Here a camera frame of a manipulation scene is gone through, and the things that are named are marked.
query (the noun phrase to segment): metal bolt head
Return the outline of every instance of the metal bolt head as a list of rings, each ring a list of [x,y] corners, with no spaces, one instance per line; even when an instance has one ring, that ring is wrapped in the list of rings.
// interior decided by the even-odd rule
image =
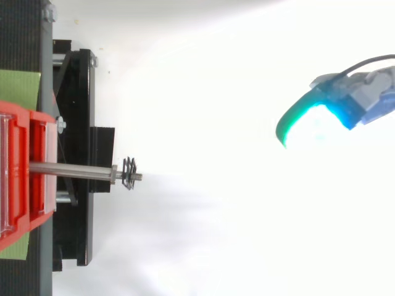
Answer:
[[[91,57],[91,66],[93,68],[97,68],[99,66],[99,59],[98,59],[98,57]]]
[[[59,134],[63,133],[63,130],[67,127],[67,124],[65,121],[63,121],[63,117],[59,116],[56,120],[57,124],[57,132]]]
[[[48,23],[54,23],[57,20],[56,6],[53,4],[45,5],[43,9],[43,19]]]

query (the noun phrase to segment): black panel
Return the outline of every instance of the black panel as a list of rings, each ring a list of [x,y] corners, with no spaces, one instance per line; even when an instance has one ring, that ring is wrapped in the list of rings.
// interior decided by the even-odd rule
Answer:
[[[64,157],[58,162],[111,167],[114,146],[113,128],[94,127],[94,68],[90,50],[67,53],[63,64],[54,72],[57,104],[67,128],[59,136]],[[92,259],[93,191],[109,191],[109,183],[72,179],[77,204],[60,203],[54,214],[54,270],[62,269],[62,259],[77,259],[86,266]],[[58,191],[65,190],[58,178]]]
[[[110,168],[114,149],[115,128],[91,128],[92,162],[95,167]],[[110,192],[108,181],[91,180],[90,192]]]
[[[54,54],[66,54],[66,52],[72,50],[71,40],[57,40],[53,42]]]

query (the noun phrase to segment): threaded bolt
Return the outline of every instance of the threaded bolt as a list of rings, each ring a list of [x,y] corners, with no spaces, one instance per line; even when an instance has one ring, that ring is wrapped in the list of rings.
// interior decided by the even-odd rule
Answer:
[[[131,174],[130,175],[131,180],[135,181],[142,181],[143,180],[143,174]]]

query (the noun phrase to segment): screw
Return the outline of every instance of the screw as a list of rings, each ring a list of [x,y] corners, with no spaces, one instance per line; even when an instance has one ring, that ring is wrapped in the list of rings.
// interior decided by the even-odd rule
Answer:
[[[131,180],[135,181],[142,181],[143,180],[143,174],[131,174],[130,175]]]
[[[91,57],[91,66],[93,68],[97,68],[99,66],[99,59],[98,59],[98,57],[95,57],[95,56]]]
[[[45,5],[43,10],[43,19],[48,23],[54,23],[57,20],[56,6],[53,4]]]
[[[63,117],[59,116],[56,120],[57,124],[57,132],[59,134],[63,133],[63,130],[67,127],[67,124],[65,121],[63,121]]]

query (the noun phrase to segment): white background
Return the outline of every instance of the white background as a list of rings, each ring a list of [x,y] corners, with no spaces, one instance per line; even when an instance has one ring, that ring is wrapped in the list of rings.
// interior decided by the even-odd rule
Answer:
[[[53,3],[54,38],[99,57],[114,162],[144,173],[95,195],[94,258],[55,296],[395,294],[395,117],[343,153],[275,138],[316,76],[394,53],[393,1]]]

